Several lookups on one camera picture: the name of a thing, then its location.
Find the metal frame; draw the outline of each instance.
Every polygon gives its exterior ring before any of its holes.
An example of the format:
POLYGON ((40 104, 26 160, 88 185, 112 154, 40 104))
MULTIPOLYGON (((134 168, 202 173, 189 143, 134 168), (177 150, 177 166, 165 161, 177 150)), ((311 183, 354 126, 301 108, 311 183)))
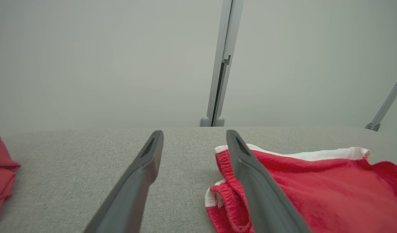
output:
POLYGON ((220 114, 239 31, 243 2, 244 0, 223 0, 209 105, 207 116, 201 118, 201 127, 224 126, 224 119, 220 114))
POLYGON ((388 112, 390 109, 392 103, 394 100, 397 98, 397 82, 395 83, 395 86, 392 88, 390 94, 388 95, 387 99, 385 102, 382 104, 381 108, 379 109, 377 115, 375 115, 374 119, 372 120, 371 123, 367 124, 365 128, 378 131, 380 126, 381 126, 381 121, 384 118, 385 114, 388 112))

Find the gray textured fabric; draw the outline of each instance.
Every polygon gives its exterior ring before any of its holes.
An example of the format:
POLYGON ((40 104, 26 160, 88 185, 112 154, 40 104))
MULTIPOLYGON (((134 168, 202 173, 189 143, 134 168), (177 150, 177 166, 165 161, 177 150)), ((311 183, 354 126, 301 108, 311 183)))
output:
MULTIPOLYGON (((141 231, 213 231, 204 193, 222 177, 213 149, 227 127, 164 129, 160 171, 148 192, 141 231)), ((234 128, 247 143, 279 153, 360 146, 370 161, 397 164, 397 142, 356 128, 234 128)), ((79 232, 153 129, 51 131, 4 138, 17 171, 0 232, 79 232)))

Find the gray fabric surface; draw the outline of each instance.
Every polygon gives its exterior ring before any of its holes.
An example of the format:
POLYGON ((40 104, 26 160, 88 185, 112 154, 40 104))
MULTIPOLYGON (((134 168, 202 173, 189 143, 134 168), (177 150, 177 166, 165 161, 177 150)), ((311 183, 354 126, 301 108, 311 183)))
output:
MULTIPOLYGON (((222 177, 213 149, 227 127, 168 128, 160 171, 148 192, 141 231, 214 231, 204 193, 222 177)), ((370 162, 397 164, 397 142, 355 128, 236 127, 247 142, 279 153, 360 146, 370 162)), ((17 171, 0 232, 79 232, 154 129, 51 131, 4 138, 17 171)))

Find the red and white garment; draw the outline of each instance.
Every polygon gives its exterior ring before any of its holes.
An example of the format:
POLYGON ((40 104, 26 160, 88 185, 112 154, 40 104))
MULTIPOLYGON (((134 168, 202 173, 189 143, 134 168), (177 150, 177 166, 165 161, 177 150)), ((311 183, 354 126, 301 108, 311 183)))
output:
MULTIPOLYGON (((397 165, 370 165, 370 151, 359 147, 282 155, 247 146, 313 232, 397 232, 397 165)), ((205 195, 215 230, 254 232, 228 147, 216 147, 215 156, 224 179, 205 195)))

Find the white trim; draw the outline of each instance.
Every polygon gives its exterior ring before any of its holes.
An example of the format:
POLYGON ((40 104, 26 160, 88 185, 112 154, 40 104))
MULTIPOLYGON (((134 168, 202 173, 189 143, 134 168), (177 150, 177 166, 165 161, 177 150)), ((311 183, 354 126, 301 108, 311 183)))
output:
MULTIPOLYGON (((371 154, 371 151, 368 149, 364 149, 361 147, 350 147, 345 149, 335 149, 335 150, 320 150, 314 152, 301 152, 296 154, 289 154, 283 155, 275 152, 271 152, 268 150, 264 150, 258 146, 252 144, 246 144, 247 147, 251 150, 269 153, 271 155, 289 157, 289 158, 296 158, 305 161, 318 161, 318 160, 325 160, 325 159, 337 159, 337 158, 344 158, 344 159, 351 159, 351 160, 359 160, 359 159, 367 159, 368 156, 371 154)), ((229 147, 227 145, 218 146, 214 149, 216 153, 223 152, 227 150, 229 147)))
MULTIPOLYGON (((224 183, 226 180, 223 179, 217 183, 215 186, 219 186, 220 184, 224 183)), ((222 207, 224 205, 223 198, 217 192, 210 191, 210 188, 207 189, 206 194, 204 195, 204 206, 212 207, 212 206, 222 207)))

